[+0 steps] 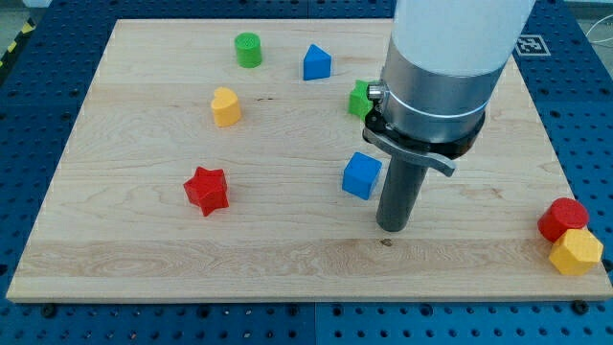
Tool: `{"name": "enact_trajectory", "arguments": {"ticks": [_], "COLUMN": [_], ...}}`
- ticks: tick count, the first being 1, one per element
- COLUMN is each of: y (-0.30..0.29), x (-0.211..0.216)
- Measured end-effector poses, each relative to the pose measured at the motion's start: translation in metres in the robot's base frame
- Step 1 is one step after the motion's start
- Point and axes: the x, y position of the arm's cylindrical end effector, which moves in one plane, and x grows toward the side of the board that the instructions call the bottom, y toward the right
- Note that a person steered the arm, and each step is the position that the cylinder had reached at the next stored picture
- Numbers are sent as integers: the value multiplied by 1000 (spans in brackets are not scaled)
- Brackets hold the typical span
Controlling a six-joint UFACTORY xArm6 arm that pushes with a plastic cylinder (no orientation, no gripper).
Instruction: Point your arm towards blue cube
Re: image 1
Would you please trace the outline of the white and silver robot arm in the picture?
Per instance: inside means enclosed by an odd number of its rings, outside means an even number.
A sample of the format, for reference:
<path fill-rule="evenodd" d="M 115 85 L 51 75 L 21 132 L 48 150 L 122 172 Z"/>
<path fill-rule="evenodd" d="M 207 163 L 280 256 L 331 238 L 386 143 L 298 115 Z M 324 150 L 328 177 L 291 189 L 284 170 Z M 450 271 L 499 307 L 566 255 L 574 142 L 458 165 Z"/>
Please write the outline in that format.
<path fill-rule="evenodd" d="M 391 129 L 428 143 L 466 137 L 533 7 L 534 0 L 398 0 L 381 73 Z"/>

